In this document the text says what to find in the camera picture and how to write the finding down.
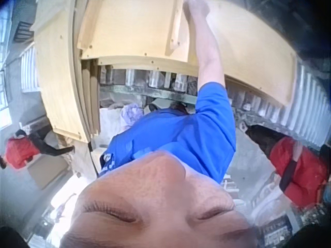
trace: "wooden panel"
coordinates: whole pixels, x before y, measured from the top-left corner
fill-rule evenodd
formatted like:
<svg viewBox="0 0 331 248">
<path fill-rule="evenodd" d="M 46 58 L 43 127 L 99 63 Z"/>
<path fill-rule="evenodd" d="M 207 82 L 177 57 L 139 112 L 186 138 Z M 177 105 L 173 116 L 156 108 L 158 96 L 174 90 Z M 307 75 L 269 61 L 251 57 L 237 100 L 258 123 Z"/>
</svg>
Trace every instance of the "wooden panel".
<svg viewBox="0 0 331 248">
<path fill-rule="evenodd" d="M 88 2 L 77 42 L 79 49 L 87 49 L 92 41 L 101 4 L 102 0 L 92 0 Z"/>
<path fill-rule="evenodd" d="M 36 12 L 35 23 L 30 30 L 35 33 L 45 27 L 57 14 L 65 8 L 65 0 L 40 0 Z"/>
<path fill-rule="evenodd" d="M 187 75 L 196 75 L 195 36 L 192 23 L 180 21 L 180 45 L 168 53 L 173 37 L 177 0 L 103 0 L 91 46 L 83 59 L 153 57 L 185 62 Z M 263 21 L 234 4 L 208 0 L 209 25 L 215 34 L 225 74 L 273 97 L 291 101 L 296 54 L 288 43 Z"/>
<path fill-rule="evenodd" d="M 47 116 L 60 134 L 89 142 L 73 68 L 74 0 L 35 36 L 41 96 Z"/>
<path fill-rule="evenodd" d="M 92 121 L 92 108 L 91 108 L 91 74 L 90 74 L 90 69 L 91 69 L 91 61 L 90 60 L 85 60 L 82 61 L 82 76 L 83 76 L 83 81 L 82 81 L 82 86 L 83 86 L 83 99 L 81 101 L 84 101 L 84 106 L 86 109 L 86 120 L 89 126 L 89 132 L 93 132 L 93 121 Z"/>
<path fill-rule="evenodd" d="M 100 101 L 99 101 L 99 84 L 98 84 L 98 64 L 96 60 L 91 61 L 91 81 L 90 81 L 90 98 L 93 130 L 92 134 L 100 133 Z"/>
<path fill-rule="evenodd" d="M 76 86 L 79 96 L 79 104 L 82 109 L 82 114 L 84 118 L 84 125 L 86 126 L 86 130 L 88 133 L 91 131 L 91 127 L 89 126 L 88 117 L 87 117 L 87 108 L 85 104 L 85 94 L 83 88 L 83 79 L 82 79 L 82 65 L 80 60 L 81 50 L 76 48 L 74 44 L 77 44 L 79 33 L 81 29 L 81 24 L 84 18 L 85 9 L 88 0 L 79 0 L 76 1 L 75 6 L 75 14 L 73 20 L 73 64 L 74 64 L 74 72 L 76 76 Z"/>
</svg>

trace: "skin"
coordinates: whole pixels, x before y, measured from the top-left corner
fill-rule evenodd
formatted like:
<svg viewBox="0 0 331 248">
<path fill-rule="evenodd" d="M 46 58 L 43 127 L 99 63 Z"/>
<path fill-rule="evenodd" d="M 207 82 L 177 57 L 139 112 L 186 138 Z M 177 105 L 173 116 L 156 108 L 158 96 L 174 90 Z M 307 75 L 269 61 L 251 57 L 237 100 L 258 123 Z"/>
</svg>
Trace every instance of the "skin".
<svg viewBox="0 0 331 248">
<path fill-rule="evenodd" d="M 188 0 L 197 34 L 198 89 L 225 86 L 203 0 Z M 254 247 L 254 233 L 214 180 L 163 151 L 104 175 L 79 196 L 65 247 Z"/>
</svg>

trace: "window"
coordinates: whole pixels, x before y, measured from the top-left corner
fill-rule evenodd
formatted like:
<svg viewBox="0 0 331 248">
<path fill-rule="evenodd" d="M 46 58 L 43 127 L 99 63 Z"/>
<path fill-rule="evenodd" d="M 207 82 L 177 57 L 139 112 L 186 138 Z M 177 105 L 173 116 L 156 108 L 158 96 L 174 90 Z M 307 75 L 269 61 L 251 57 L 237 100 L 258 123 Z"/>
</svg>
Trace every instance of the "window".
<svg viewBox="0 0 331 248">
<path fill-rule="evenodd" d="M 11 28 L 11 15 L 13 0 L 8 1 L 0 9 L 0 129 L 11 124 L 8 108 L 8 96 L 5 84 L 5 72 L 3 68 L 7 58 L 7 46 Z"/>
</svg>

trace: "hand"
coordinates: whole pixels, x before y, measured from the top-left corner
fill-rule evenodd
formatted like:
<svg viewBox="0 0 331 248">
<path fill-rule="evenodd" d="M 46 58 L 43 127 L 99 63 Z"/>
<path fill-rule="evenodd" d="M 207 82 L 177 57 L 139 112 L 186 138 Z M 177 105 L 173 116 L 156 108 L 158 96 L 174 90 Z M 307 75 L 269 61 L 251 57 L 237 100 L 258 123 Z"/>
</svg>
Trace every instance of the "hand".
<svg viewBox="0 0 331 248">
<path fill-rule="evenodd" d="M 196 15 L 202 15 L 206 18 L 210 12 L 210 8 L 205 0 L 186 0 L 191 15 L 194 17 Z"/>
<path fill-rule="evenodd" d="M 294 160 L 295 162 L 298 162 L 300 156 L 301 156 L 301 153 L 302 153 L 302 150 L 303 150 L 303 145 L 301 142 L 299 141 L 296 141 L 294 143 L 294 146 L 293 146 L 293 155 L 292 155 L 292 160 Z"/>
</svg>

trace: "wall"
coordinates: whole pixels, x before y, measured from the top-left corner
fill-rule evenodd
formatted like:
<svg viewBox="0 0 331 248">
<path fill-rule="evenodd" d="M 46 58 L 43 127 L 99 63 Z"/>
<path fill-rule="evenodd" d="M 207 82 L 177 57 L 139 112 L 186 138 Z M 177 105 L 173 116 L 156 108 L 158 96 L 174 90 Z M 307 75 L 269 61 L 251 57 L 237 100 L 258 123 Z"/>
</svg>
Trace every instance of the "wall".
<svg viewBox="0 0 331 248">
<path fill-rule="evenodd" d="M 19 122 L 27 123 L 45 115 L 41 95 L 38 92 L 21 92 L 21 61 L 18 56 L 28 44 L 12 43 L 19 21 L 34 22 L 35 0 L 17 0 L 13 10 L 12 28 L 9 38 L 10 51 L 6 67 L 6 83 L 11 101 L 9 110 L 12 125 L 0 130 L 0 153 L 5 152 L 5 141 L 19 128 Z M 29 235 L 51 198 L 69 179 L 71 172 L 62 173 L 55 181 L 41 190 L 27 169 L 0 170 L 0 226 L 15 228 L 24 237 Z"/>
</svg>

